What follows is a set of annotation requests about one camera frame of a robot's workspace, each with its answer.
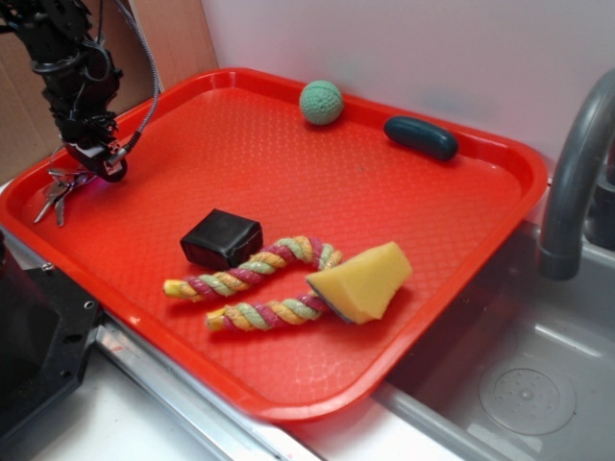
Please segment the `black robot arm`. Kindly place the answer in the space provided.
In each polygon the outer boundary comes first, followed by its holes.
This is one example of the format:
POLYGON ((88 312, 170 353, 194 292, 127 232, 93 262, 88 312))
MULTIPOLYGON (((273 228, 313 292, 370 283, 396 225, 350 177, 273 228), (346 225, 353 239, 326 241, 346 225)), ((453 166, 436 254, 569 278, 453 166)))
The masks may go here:
POLYGON ((67 153, 104 181, 119 182, 127 163, 111 162, 119 147, 109 105, 123 72, 91 28, 90 11, 81 1, 1 3, 1 32, 25 46, 67 153))

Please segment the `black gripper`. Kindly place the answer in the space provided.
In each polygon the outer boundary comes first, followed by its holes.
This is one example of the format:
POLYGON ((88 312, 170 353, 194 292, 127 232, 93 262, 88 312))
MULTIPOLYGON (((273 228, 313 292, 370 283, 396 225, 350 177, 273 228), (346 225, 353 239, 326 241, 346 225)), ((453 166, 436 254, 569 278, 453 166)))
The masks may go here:
POLYGON ((101 45, 86 45, 55 62, 31 62, 45 83, 43 97, 60 132, 66 152, 105 182, 120 182, 128 171, 115 158, 117 125, 109 110, 122 71, 101 45))

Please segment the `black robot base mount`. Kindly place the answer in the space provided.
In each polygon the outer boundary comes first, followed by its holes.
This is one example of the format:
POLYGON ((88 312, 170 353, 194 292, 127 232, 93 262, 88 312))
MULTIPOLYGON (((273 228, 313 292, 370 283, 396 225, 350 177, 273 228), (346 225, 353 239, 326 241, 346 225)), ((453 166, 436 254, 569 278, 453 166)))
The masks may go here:
POLYGON ((77 389, 97 300, 63 271, 24 269, 1 241, 1 441, 77 389))

